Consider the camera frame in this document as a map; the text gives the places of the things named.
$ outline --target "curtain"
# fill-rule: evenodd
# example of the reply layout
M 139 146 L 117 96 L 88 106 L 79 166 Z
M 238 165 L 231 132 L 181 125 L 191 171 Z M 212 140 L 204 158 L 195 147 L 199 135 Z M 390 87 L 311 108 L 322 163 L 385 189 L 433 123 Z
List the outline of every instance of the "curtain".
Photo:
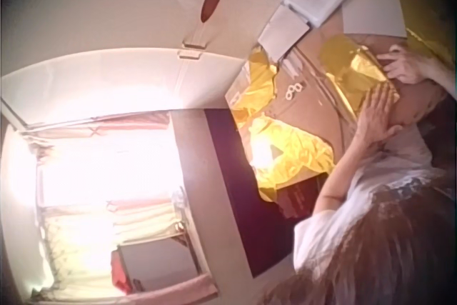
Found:
M 168 120 L 131 116 L 29 134 L 39 147 L 39 205 L 169 199 L 182 172 Z
M 55 282 L 35 294 L 35 300 L 91 302 L 123 296 L 112 284 L 111 252 L 119 244 L 178 233 L 179 220 L 171 201 L 40 210 Z
M 101 137 L 110 136 L 116 139 L 126 134 L 135 136 L 139 131 L 167 130 L 169 124 L 169 112 L 156 111 L 80 124 L 53 126 L 39 131 L 28 131 L 23 134 L 23 137 L 37 155 L 39 163 L 44 164 L 56 153 L 56 147 L 74 145 L 75 139 L 78 139 L 79 144 L 87 144 L 88 141 L 95 144 L 95 141 L 99 141 Z
M 165 239 L 177 235 L 178 214 L 171 201 L 161 204 L 144 202 L 137 206 L 125 202 L 110 206 L 114 236 L 119 244 L 132 244 L 151 239 Z
M 152 292 L 130 294 L 115 299 L 94 299 L 84 304 L 90 305 L 182 305 L 199 304 L 202 301 L 217 296 L 218 290 L 213 279 L 209 274 L 197 276 L 196 278 L 185 281 L 175 286 L 167 287 Z M 70 301 L 40 301 L 40 305 L 74 305 Z

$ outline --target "yellow cellophane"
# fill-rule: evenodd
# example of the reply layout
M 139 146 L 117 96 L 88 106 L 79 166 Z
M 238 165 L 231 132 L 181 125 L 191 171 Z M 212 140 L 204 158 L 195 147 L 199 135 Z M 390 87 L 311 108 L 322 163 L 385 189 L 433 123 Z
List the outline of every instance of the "yellow cellophane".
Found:
M 249 128 L 251 147 L 257 142 L 263 149 L 274 146 L 282 154 L 268 163 L 256 163 L 258 152 L 252 149 L 251 165 L 254 167 L 261 197 L 265 201 L 276 200 L 276 186 L 283 184 L 308 168 L 317 173 L 330 173 L 334 168 L 333 149 L 322 139 L 308 132 L 262 114 Z
M 337 35 L 326 41 L 319 58 L 327 77 L 354 118 L 358 116 L 369 89 L 381 82 L 391 84 L 374 56 L 347 36 Z
M 273 79 L 278 69 L 270 64 L 266 52 L 260 46 L 256 47 L 248 62 L 251 82 L 240 99 L 231 107 L 231 113 L 238 128 L 275 97 Z

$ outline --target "person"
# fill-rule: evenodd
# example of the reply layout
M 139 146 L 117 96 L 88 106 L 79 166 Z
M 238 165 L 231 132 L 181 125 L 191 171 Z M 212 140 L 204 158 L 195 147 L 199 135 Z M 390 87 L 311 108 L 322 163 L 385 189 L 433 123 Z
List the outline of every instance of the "person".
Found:
M 388 78 L 432 79 L 456 98 L 455 75 L 437 60 L 397 45 L 377 57 L 388 62 Z M 393 103 L 390 83 L 367 93 L 350 146 L 312 216 L 296 225 L 296 275 L 260 304 L 438 304 L 437 296 L 448 294 L 455 275 L 455 182 L 452 187 L 431 166 L 416 125 L 388 127 Z

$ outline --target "white wall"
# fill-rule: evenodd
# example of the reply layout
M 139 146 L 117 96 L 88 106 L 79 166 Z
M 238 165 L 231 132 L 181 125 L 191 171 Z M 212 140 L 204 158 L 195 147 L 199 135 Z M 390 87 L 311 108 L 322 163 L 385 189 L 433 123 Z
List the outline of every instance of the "white wall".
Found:
M 0 214 L 6 255 L 22 299 L 52 285 L 36 221 L 36 159 L 9 126 L 1 154 Z
M 255 304 L 266 285 L 293 273 L 291 257 L 253 279 L 204 111 L 173 111 L 171 118 L 194 229 L 219 288 L 219 297 L 207 304 Z
M 224 94 L 242 64 L 209 53 L 198 61 L 181 60 L 176 49 L 90 51 L 3 76 L 1 97 L 29 125 L 226 107 Z
M 2 75 L 58 56 L 117 48 L 181 48 L 245 58 L 280 0 L 2 0 Z

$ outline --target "cardboard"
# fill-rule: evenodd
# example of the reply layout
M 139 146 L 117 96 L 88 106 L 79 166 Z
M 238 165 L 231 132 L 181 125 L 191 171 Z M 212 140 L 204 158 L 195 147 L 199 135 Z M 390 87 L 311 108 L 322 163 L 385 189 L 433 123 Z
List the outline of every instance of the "cardboard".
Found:
M 356 123 L 346 110 L 332 83 L 326 78 L 319 78 L 316 71 L 323 74 L 318 55 L 323 43 L 332 36 L 343 33 L 343 14 L 338 10 L 321 28 L 307 33 L 292 49 L 291 61 L 297 58 L 300 62 L 293 63 L 293 69 L 299 70 L 289 74 L 283 64 L 279 66 L 276 75 L 276 97 L 258 114 L 262 113 L 274 119 L 279 119 L 321 137 L 333 149 L 335 163 L 343 156 L 344 151 L 351 143 L 356 129 Z M 348 35 L 356 43 L 367 46 L 377 55 L 386 53 L 392 44 L 404 44 L 405 39 L 392 36 L 352 34 Z M 285 93 L 290 84 L 304 82 L 305 89 L 292 100 L 285 99 Z M 409 125 L 416 123 L 425 114 L 433 110 L 436 104 L 444 98 L 444 90 L 431 81 L 424 81 L 416 85 L 406 85 L 395 82 L 400 94 L 400 100 L 393 108 L 390 124 Z M 243 146 L 248 160 L 251 159 L 248 127 L 250 121 L 239 129 Z M 289 182 L 278 185 L 279 189 L 296 184 L 316 176 L 316 173 L 302 169 Z

